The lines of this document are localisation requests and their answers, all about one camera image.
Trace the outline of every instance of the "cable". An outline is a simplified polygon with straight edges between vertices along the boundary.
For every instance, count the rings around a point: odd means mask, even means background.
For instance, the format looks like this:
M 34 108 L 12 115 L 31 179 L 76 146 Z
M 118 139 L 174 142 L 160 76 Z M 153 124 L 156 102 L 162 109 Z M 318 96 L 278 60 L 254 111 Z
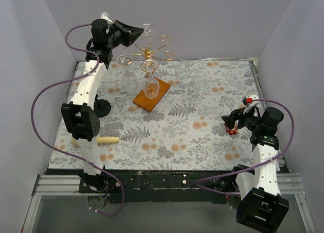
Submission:
M 100 196 L 100 199 L 104 199 L 107 195 L 108 195 L 108 193 L 109 192 L 106 192 L 106 194 L 105 195 L 103 195 L 103 196 Z
M 76 27 L 73 27 L 71 30 L 69 30 L 69 31 L 67 32 L 67 34 L 66 34 L 66 36 L 65 36 L 65 43 L 67 44 L 68 47 L 70 47 L 70 48 L 73 49 L 73 50 L 93 54 L 93 55 L 97 58 L 97 64 L 96 64 L 95 67 L 94 67 L 94 68 L 93 68 L 89 73 L 87 73 L 87 74 L 81 75 L 81 76 L 79 76 L 79 77 L 74 77 L 74 78 L 69 79 L 69 80 L 60 81 L 60 82 L 54 83 L 54 84 L 52 84 L 52 85 L 49 85 L 49 86 L 43 88 L 43 89 L 42 89 L 42 90 L 41 90 L 41 91 L 36 95 L 36 97 L 35 97 L 35 99 L 34 99 L 32 105 L 31 105 L 31 110 L 30 110 L 30 119 L 31 119 L 31 125 L 32 125 L 32 128 L 34 129 L 34 132 L 35 132 L 37 138 L 38 138 L 38 139 L 39 139 L 43 144 L 45 144 L 47 147 L 49 147 L 49 148 L 51 148 L 51 149 L 54 149 L 54 150 L 56 150 L 56 151 L 58 151 L 58 152 L 60 152 L 60 153 L 63 153 L 63 154 L 65 154 L 65 155 L 67 155 L 67 156 L 72 156 L 72 157 L 75 157 L 75 158 L 77 158 L 77 159 L 79 159 L 79 160 L 82 160 L 82 161 L 88 163 L 89 165 L 93 166 L 93 167 L 96 168 L 97 170 L 100 170 L 101 172 L 103 172 L 103 173 L 107 174 L 108 176 L 112 177 L 113 179 L 115 179 L 115 180 L 120 184 L 122 199 L 121 199 L 120 207 L 118 208 L 118 210 L 117 210 L 115 213 L 113 213 L 113 214 L 108 214 L 108 213 L 106 213 L 106 212 L 104 212 L 104 211 L 102 211 L 102 210 L 98 210 L 98 209 L 95 209 L 95 208 L 90 208 L 90 209 L 94 210 L 95 212 L 99 212 L 99 213 L 104 214 L 104 215 L 106 215 L 106 216 L 115 216 L 115 215 L 117 215 L 117 214 L 121 211 L 121 209 L 122 209 L 122 207 L 123 207 L 123 205 L 124 205 L 124 201 L 125 201 L 125 192 L 124 192 L 124 187 L 123 187 L 121 181 L 120 181 L 117 177 L 115 177 L 114 175 L 112 175 L 111 173 L 109 173 L 109 172 L 107 172 L 107 171 L 105 171 L 105 170 L 99 168 L 98 166 L 96 166 L 96 165 L 93 164 L 92 162 L 89 162 L 89 161 L 87 161 L 86 159 L 84 159 L 84 158 L 82 158 L 82 157 L 80 157 L 80 156 L 77 156 L 77 155 L 75 155 L 75 154 L 72 154 L 72 153 L 69 153 L 69 152 L 65 152 L 65 151 L 63 151 L 63 150 L 61 150 L 61 149 L 58 149 L 58 148 L 56 148 L 56 147 L 50 145 L 49 143 L 47 143 L 45 140 L 43 140 L 43 138 L 42 138 L 42 137 L 40 136 L 40 134 L 38 133 L 38 130 L 37 130 L 36 125 L 35 125 L 35 119 L 34 119 L 34 109 L 35 109 L 35 105 L 36 105 L 36 102 L 37 102 L 38 98 L 41 96 L 42 93 L 44 93 L 46 90 L 48 90 L 48 89 L 51 88 L 51 87 L 54 87 L 54 86 L 57 86 L 57 85 L 61 85 L 61 84 L 64 84 L 64 83 L 69 83 L 69 82 L 72 82 L 72 81 L 74 81 L 74 80 L 80 80 L 80 79 L 83 79 L 84 77 L 87 77 L 88 75 L 92 74 L 92 73 L 93 73 L 93 72 L 98 68 L 100 60 L 99 60 L 99 56 L 98 56 L 96 53 L 94 53 L 94 52 L 92 52 L 92 51 L 89 51 L 89 50 L 84 50 L 84 49 L 75 48 L 75 47 L 71 46 L 71 45 L 67 42 L 67 38 L 68 38 L 68 36 L 70 35 L 70 33 L 71 33 L 73 30 L 75 30 L 75 29 L 77 29 L 77 28 L 85 27 L 85 26 L 90 26 L 90 25 L 91 25 L 91 24 L 83 24 L 83 25 L 78 25 L 78 26 L 76 26 Z
M 255 168 L 258 168 L 260 166 L 264 166 L 264 165 L 270 163 L 271 161 L 278 159 L 280 156 L 282 156 L 283 154 L 285 154 L 287 152 L 289 146 L 291 145 L 291 143 L 293 141 L 294 131 L 295 131 L 295 122 L 294 122 L 293 115 L 291 114 L 291 112 L 288 110 L 287 107 L 285 107 L 284 105 L 282 105 L 281 103 L 279 103 L 277 101 L 274 101 L 274 100 L 265 100 L 265 99 L 256 99 L 256 100 L 253 100 L 253 101 L 271 102 L 271 103 L 274 103 L 274 104 L 277 104 L 277 105 L 281 106 L 283 109 L 285 109 L 288 112 L 288 114 L 290 116 L 290 119 L 292 121 L 292 131 L 291 131 L 291 135 L 290 135 L 290 138 L 289 138 L 289 141 L 288 141 L 287 146 L 283 149 L 283 151 L 281 153 L 279 153 L 276 156 L 272 157 L 270 160 L 264 161 L 264 162 L 259 163 L 257 165 L 251 166 L 249 168 L 246 168 L 246 169 L 243 169 L 243 170 L 240 170 L 240 171 L 234 171 L 234 172 L 230 172 L 230 173 L 226 173 L 226 174 L 222 174 L 222 175 L 211 176 L 211 177 L 207 177 L 207 178 L 203 178 L 203 179 L 197 180 L 195 182 L 195 184 L 197 186 L 199 186 L 200 188 L 205 189 L 207 191 L 212 191 L 212 192 L 220 193 L 220 194 L 223 194 L 223 195 L 237 196 L 237 195 L 239 195 L 239 193 L 223 192 L 223 191 L 219 191 L 219 190 L 214 190 L 214 189 L 211 189 L 211 188 L 202 186 L 199 183 L 204 182 L 204 181 L 213 180 L 213 179 L 220 179 L 220 178 L 227 177 L 227 176 L 233 176 L 233 175 L 237 175 L 237 174 L 242 173 L 242 172 L 254 170 Z
M 260 118 L 261 118 L 261 116 L 260 116 L 260 110 L 259 110 L 259 107 L 255 106 L 255 107 L 254 107 L 254 110 L 256 110 L 256 111 L 257 111 L 257 114 L 258 114 L 258 118 L 260 119 Z

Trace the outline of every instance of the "patterned table surface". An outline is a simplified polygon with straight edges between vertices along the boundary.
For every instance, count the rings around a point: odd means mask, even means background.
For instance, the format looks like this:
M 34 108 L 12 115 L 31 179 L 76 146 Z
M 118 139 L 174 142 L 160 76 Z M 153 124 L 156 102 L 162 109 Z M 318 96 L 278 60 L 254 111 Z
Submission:
M 140 62 L 133 62 L 142 88 L 144 73 Z M 102 79 L 99 98 L 108 100 L 112 109 L 100 119 L 100 136 L 115 136 L 120 143 L 98 145 L 106 169 L 124 170 L 231 170 L 237 164 L 254 163 L 249 142 L 250 133 L 241 129 L 236 135 L 225 131 L 222 115 L 242 107 L 244 95 L 258 94 L 248 61 L 193 61 L 188 79 L 181 85 L 176 79 L 177 62 L 161 62 L 156 76 L 171 84 L 171 88 L 151 113 L 132 103 L 137 93 L 123 90 L 120 79 L 123 68 L 115 62 Z M 76 76 L 83 71 L 78 65 Z M 192 104 L 191 77 L 203 70 L 208 83 L 199 104 Z M 78 82 L 71 84 L 67 100 L 76 91 Z M 71 144 L 71 134 L 63 120 L 55 146 L 78 154 Z M 83 162 L 52 151 L 50 169 L 82 169 Z

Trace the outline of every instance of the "glass panel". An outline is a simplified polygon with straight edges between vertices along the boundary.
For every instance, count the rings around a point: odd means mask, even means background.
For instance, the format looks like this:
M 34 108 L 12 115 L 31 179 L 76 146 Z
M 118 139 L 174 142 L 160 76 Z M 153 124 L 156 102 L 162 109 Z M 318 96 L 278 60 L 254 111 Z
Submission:
M 294 195 L 289 211 L 278 229 L 281 232 L 306 232 Z M 118 205 L 107 205 L 113 212 Z M 33 233 L 51 232 L 256 232 L 236 223 L 236 210 L 228 205 L 208 202 L 125 203 L 113 218 L 88 209 L 84 196 L 43 196 Z

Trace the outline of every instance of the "red gripper part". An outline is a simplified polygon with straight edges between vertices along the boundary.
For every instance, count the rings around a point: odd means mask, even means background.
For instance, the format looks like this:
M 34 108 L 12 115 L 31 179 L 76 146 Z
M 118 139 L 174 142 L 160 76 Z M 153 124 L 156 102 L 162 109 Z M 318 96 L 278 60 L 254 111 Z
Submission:
M 226 131 L 229 133 L 229 135 L 233 135 L 233 134 L 237 133 L 237 127 L 236 126 L 234 126 L 234 128 L 232 130 L 230 130 L 228 128 L 228 126 L 226 125 L 226 123 L 224 123 L 224 124 L 225 124 Z

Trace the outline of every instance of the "wine glass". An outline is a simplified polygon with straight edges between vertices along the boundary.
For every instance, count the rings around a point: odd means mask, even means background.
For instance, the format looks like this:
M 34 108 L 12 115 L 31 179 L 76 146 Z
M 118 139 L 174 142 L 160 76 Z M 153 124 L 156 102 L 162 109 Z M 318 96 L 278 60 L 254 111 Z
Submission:
M 155 33 L 155 26 L 151 23 L 145 23 L 141 25 L 141 28 L 144 29 L 142 33 L 142 37 L 144 36 L 151 36 Z
M 122 87 L 128 92 L 136 91 L 138 80 L 133 72 L 133 60 L 131 55 L 124 53 L 119 56 L 117 62 L 123 67 L 124 70 L 124 74 L 121 76 Z
M 199 92 L 206 86 L 207 84 L 207 74 L 203 71 L 197 71 L 192 76 L 191 84 L 194 90 L 193 97 L 191 98 L 191 102 L 197 104 L 200 102 Z
M 153 59 L 146 59 L 142 62 L 142 67 L 145 71 L 149 72 L 147 79 L 144 81 L 143 91 L 147 98 L 154 99 L 160 90 L 160 84 L 153 73 L 158 68 L 158 62 Z
M 190 73 L 190 63 L 188 61 L 181 60 L 177 63 L 176 77 L 180 81 L 187 79 Z

